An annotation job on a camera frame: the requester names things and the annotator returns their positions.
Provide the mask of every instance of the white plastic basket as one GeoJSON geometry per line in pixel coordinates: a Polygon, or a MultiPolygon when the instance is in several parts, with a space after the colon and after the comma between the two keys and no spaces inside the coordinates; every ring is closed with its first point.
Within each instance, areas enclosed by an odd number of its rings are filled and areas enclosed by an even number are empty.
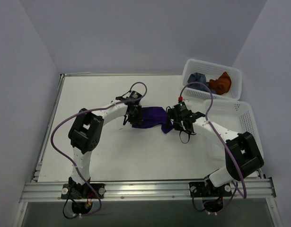
{"type": "MultiPolygon", "coordinates": [[[[184,66],[183,70],[183,86],[187,84],[188,78],[192,73],[199,72],[206,76],[206,81],[210,79],[218,79],[222,73],[227,72],[231,79],[230,90],[223,95],[213,94],[214,99],[234,99],[239,100],[242,90],[242,73],[238,69],[231,68],[224,65],[218,65],[206,61],[199,61],[189,59],[184,66]]],[[[210,99],[210,93],[205,91],[196,90],[193,88],[186,88],[185,94],[188,96],[198,97],[202,99],[210,99]]]]}
{"type": "MultiPolygon", "coordinates": [[[[205,111],[210,104],[210,100],[204,101],[205,111]]],[[[254,114],[248,103],[234,100],[214,100],[208,117],[213,122],[230,130],[241,133],[250,132],[256,140],[262,157],[264,157],[254,114]]],[[[207,140],[207,152],[212,158],[225,160],[224,149],[209,140],[207,140]]]]}

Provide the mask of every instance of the purple cloth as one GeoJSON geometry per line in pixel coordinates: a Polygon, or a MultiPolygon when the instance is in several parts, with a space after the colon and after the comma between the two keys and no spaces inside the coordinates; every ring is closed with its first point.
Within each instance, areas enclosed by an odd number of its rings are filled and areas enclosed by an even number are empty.
{"type": "Polygon", "coordinates": [[[162,107],[151,106],[142,108],[142,125],[133,125],[136,129],[148,129],[161,124],[161,130],[167,134],[173,129],[173,125],[167,126],[168,114],[162,107]]]}

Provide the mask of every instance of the folded cloth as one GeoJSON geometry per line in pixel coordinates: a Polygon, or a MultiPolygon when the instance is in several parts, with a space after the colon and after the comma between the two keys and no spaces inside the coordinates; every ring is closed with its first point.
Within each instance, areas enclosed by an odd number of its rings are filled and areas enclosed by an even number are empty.
{"type": "MultiPolygon", "coordinates": [[[[206,86],[208,86],[208,83],[206,82],[206,76],[202,73],[199,73],[199,72],[195,72],[189,76],[187,83],[189,84],[192,82],[200,82],[200,83],[203,83],[206,86]]],[[[192,88],[192,89],[208,92],[207,88],[201,84],[191,84],[188,87],[192,88]]]]}
{"type": "Polygon", "coordinates": [[[217,80],[210,79],[208,83],[209,89],[216,91],[218,95],[228,92],[231,86],[231,79],[227,72],[224,72],[217,80]]]}
{"type": "Polygon", "coordinates": [[[133,128],[148,129],[161,124],[161,130],[167,134],[173,129],[173,125],[167,126],[168,114],[159,106],[142,108],[142,125],[133,125],[133,128]]]}

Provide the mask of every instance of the plastic bin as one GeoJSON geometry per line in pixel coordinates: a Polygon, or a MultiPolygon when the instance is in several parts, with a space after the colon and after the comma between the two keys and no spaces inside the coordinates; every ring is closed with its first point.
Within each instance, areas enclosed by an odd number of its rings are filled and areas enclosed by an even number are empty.
{"type": "MultiPolygon", "coordinates": [[[[207,82],[209,82],[210,79],[218,79],[223,72],[227,72],[231,78],[230,90],[221,96],[213,94],[213,98],[234,100],[240,99],[242,90],[242,73],[238,69],[206,61],[189,59],[183,70],[183,86],[187,84],[188,78],[194,72],[203,73],[206,76],[207,82]]],[[[198,97],[202,99],[211,98],[209,92],[204,92],[188,87],[185,89],[184,93],[188,96],[198,97]]]]}
{"type": "MultiPolygon", "coordinates": [[[[204,101],[205,111],[210,103],[210,100],[204,101]]],[[[230,130],[241,133],[248,131],[253,134],[261,155],[264,157],[254,114],[248,103],[233,100],[214,100],[208,117],[213,122],[230,130]]],[[[210,140],[207,140],[207,153],[212,158],[225,160],[224,148],[218,147],[210,140]]]]}

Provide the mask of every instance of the laundry basket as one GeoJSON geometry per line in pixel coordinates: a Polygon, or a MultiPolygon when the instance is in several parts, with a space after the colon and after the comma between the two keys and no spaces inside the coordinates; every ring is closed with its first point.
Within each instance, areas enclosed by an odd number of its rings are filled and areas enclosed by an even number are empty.
{"type": "MultiPolygon", "coordinates": [[[[222,73],[227,72],[231,79],[230,90],[221,96],[213,94],[213,98],[234,100],[240,99],[242,90],[242,73],[238,69],[206,61],[189,59],[183,70],[183,86],[187,84],[190,75],[195,72],[204,74],[206,76],[207,82],[209,82],[210,79],[218,79],[222,75],[222,73]]],[[[189,87],[185,88],[185,94],[188,96],[198,97],[202,99],[211,98],[209,92],[200,91],[189,87]]]]}
{"type": "MultiPolygon", "coordinates": [[[[210,100],[204,101],[205,111],[210,103],[210,100]]],[[[262,157],[264,157],[254,114],[248,103],[233,100],[214,100],[208,118],[230,130],[240,133],[250,132],[256,140],[262,157]]],[[[210,140],[207,140],[207,153],[212,158],[225,160],[224,148],[218,147],[210,140]]]]}

